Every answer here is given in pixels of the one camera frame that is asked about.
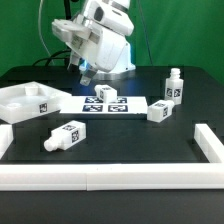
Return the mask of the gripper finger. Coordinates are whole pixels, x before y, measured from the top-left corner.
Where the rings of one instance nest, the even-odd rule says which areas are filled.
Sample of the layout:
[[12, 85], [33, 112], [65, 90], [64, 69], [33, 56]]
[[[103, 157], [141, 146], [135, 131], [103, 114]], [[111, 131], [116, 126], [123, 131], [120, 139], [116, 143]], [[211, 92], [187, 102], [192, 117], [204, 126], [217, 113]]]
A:
[[88, 86], [96, 73], [97, 71], [95, 69], [87, 68], [81, 73], [80, 83], [84, 86]]
[[71, 53], [67, 69], [69, 71], [72, 71], [75, 66], [79, 65], [79, 62], [80, 62], [80, 57], [76, 53]]

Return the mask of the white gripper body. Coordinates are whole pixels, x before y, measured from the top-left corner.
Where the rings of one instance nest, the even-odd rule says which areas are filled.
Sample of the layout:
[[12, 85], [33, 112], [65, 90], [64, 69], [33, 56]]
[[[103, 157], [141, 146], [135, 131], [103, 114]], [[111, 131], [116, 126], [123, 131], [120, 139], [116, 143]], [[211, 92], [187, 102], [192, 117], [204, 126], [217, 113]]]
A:
[[55, 19], [52, 31], [71, 53], [86, 62], [82, 71], [93, 68], [97, 72], [125, 72], [129, 69], [129, 44], [126, 41], [129, 23], [124, 19]]

